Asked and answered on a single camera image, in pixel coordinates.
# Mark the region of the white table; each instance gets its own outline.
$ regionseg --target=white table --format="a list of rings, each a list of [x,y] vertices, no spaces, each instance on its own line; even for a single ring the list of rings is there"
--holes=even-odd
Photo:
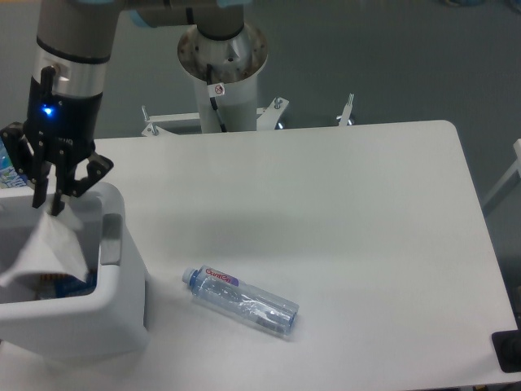
[[[143,352],[56,362],[0,346],[16,390],[404,390],[521,380],[515,328],[448,122],[98,141],[152,275]],[[194,303],[209,264],[300,304],[290,339]]]

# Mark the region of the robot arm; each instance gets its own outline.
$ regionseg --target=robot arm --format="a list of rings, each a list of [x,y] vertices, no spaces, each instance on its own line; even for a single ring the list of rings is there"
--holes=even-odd
[[[113,167],[95,152],[94,127],[120,12],[131,10],[154,27],[197,24],[200,34],[222,42],[238,36],[244,26],[242,6],[219,7],[229,2],[42,1],[27,120],[0,130],[16,171],[25,174],[34,189],[34,208],[46,200],[52,165],[57,177],[51,207],[55,216],[63,209],[64,197],[81,196]],[[85,159],[88,175],[77,180],[77,165]]]

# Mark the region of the blue bottle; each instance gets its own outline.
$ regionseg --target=blue bottle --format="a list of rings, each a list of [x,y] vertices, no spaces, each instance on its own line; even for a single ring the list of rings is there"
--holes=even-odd
[[[18,175],[13,167],[5,146],[0,140],[0,189],[26,186],[25,175]]]
[[[192,294],[273,332],[288,335],[299,306],[209,266],[186,269],[182,276]]]

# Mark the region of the gray floor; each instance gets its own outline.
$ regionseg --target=gray floor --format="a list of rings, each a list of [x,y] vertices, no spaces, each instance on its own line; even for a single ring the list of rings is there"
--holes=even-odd
[[[5,125],[24,120],[38,7],[0,6]],[[521,14],[507,1],[452,8],[437,0],[255,0],[247,17],[269,40],[260,104],[276,95],[289,99],[289,127],[333,125],[354,92],[359,124],[453,122],[480,197],[514,161],[512,144],[521,138]],[[177,63],[184,30],[139,29],[121,16],[98,138],[139,135],[142,104],[149,114],[196,111]],[[487,221],[511,287],[521,285],[520,211],[521,188]]]

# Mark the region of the bottle cap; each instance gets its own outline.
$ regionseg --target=bottle cap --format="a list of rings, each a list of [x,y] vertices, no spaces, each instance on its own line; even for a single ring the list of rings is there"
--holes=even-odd
[[[194,272],[197,271],[196,269],[192,269],[189,267],[185,270],[185,272],[182,274],[182,282],[190,284],[190,278],[194,274]]]

